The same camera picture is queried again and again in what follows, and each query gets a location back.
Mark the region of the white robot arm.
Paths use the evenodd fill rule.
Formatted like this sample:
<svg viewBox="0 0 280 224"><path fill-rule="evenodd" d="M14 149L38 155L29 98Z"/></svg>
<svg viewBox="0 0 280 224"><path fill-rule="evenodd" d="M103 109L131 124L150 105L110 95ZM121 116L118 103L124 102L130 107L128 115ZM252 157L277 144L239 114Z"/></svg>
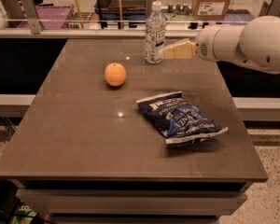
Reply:
<svg viewBox="0 0 280 224"><path fill-rule="evenodd" d="M194 42L186 38L159 51L162 59L192 59L195 54L206 61L279 75L280 18L262 16L246 25L208 25Z"/></svg>

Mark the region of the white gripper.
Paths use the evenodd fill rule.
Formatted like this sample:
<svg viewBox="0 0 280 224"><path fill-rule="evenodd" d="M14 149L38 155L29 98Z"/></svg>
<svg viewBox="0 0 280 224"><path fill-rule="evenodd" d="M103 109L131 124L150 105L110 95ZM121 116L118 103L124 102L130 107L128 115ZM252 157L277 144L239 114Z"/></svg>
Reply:
<svg viewBox="0 0 280 224"><path fill-rule="evenodd" d="M220 24L208 25L195 38L197 55L207 61L235 61L240 58L238 48L240 27ZM163 59L192 59L195 44L189 40L179 41L161 50Z"/></svg>

